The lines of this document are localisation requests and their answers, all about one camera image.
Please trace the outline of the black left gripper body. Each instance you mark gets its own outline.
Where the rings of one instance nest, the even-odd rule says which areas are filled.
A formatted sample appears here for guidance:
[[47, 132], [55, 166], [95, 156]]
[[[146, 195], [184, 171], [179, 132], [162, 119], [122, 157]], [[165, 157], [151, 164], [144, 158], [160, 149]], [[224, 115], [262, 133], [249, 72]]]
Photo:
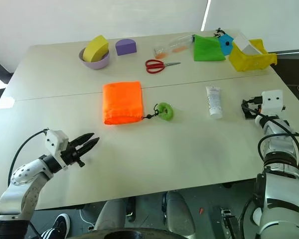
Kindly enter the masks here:
[[85, 166], [85, 163], [80, 159], [80, 157], [86, 153], [85, 147], [82, 146], [76, 149], [77, 146], [79, 146], [79, 144], [72, 141], [68, 143], [67, 148], [61, 152], [61, 158], [66, 165], [77, 163], [80, 167]]

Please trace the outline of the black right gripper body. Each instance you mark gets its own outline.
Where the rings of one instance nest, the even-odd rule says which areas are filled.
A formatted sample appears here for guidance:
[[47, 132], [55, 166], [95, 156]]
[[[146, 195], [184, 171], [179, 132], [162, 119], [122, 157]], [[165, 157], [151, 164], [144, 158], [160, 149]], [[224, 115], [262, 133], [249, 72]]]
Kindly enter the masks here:
[[262, 104], [251, 103], [251, 109], [253, 110], [253, 112], [251, 112], [252, 118], [255, 119], [257, 117], [257, 114], [255, 112], [261, 113]]

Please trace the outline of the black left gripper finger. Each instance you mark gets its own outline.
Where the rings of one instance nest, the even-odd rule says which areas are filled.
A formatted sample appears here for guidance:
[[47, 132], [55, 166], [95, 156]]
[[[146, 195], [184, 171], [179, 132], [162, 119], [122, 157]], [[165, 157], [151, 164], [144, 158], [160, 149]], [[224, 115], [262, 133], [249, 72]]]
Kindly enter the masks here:
[[86, 134], [83, 134], [77, 138], [75, 138], [73, 140], [73, 146], [74, 147], [78, 147], [78, 146], [81, 146], [83, 145], [84, 143], [86, 143], [92, 136], [94, 135], [94, 133], [86, 133]]
[[80, 148], [80, 157], [89, 152], [99, 141], [99, 137], [91, 139], [87, 141], [81, 148]]

